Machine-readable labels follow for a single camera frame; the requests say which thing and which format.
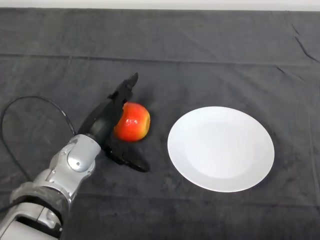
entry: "silver robot arm segment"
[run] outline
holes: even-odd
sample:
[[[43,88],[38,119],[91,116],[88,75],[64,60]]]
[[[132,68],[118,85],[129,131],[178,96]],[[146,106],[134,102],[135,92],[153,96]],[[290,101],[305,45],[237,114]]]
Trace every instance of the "silver robot arm segment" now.
[[[57,240],[81,183],[95,170],[101,147],[78,134],[53,156],[48,169],[14,190],[0,223],[1,240]]]

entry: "apple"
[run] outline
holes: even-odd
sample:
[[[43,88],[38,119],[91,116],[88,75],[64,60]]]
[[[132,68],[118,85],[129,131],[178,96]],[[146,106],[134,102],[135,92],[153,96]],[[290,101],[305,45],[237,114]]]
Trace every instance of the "apple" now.
[[[147,135],[149,126],[150,114],[148,110],[138,103],[126,102],[123,106],[122,117],[113,132],[120,140],[135,142]]]

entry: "dark gray tablecloth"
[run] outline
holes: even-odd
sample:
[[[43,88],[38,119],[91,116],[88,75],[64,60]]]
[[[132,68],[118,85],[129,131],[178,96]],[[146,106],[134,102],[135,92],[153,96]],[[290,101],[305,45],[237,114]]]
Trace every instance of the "dark gray tablecloth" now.
[[[102,159],[80,188],[68,240],[318,240],[320,238],[320,13],[0,9],[0,105],[42,95],[78,129],[125,78],[151,113],[133,144],[151,166],[139,173]],[[174,168],[173,123],[204,106],[257,119],[275,159],[251,189],[202,189]],[[15,103],[4,134],[35,177],[72,137],[40,100]],[[25,181],[0,149],[0,202]]]

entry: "black cable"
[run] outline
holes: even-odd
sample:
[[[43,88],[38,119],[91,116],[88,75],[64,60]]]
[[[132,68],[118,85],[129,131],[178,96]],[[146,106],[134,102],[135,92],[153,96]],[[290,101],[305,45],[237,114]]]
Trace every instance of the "black cable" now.
[[[19,97],[16,97],[14,99],[12,99],[11,101],[9,101],[3,108],[2,112],[1,112],[1,115],[0,115],[0,139],[5,147],[5,150],[8,152],[8,154],[10,155],[13,163],[19,168],[19,170],[21,171],[21,173],[24,175],[24,177],[32,182],[32,179],[31,177],[29,176],[29,174],[26,172],[26,170],[21,166],[21,164],[18,162],[18,160],[15,158],[15,156],[13,155],[13,153],[11,152],[11,150],[9,149],[8,147],[8,144],[4,138],[4,129],[3,129],[3,124],[4,124],[4,118],[5,118],[5,115],[6,115],[6,112],[8,110],[8,108],[16,101],[20,100],[20,99],[41,99],[47,103],[50,103],[51,105],[55,106],[60,112],[61,114],[63,115],[66,123],[68,124],[72,134],[75,136],[76,135],[76,131],[75,131],[75,128],[74,126],[72,125],[71,123],[71,120],[70,118],[66,115],[65,111],[63,111],[63,109],[61,107],[59,107],[56,103],[54,103],[53,101],[51,101],[50,99],[48,98],[45,98],[45,97],[42,97],[42,96],[19,96]]]

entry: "plate center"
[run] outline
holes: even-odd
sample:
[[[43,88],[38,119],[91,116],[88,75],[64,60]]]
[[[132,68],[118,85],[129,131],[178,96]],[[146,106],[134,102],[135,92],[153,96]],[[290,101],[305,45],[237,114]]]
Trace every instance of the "plate center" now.
[[[245,129],[228,122],[209,122],[190,131],[185,152],[187,160],[202,174],[231,179],[251,166],[251,144]]]

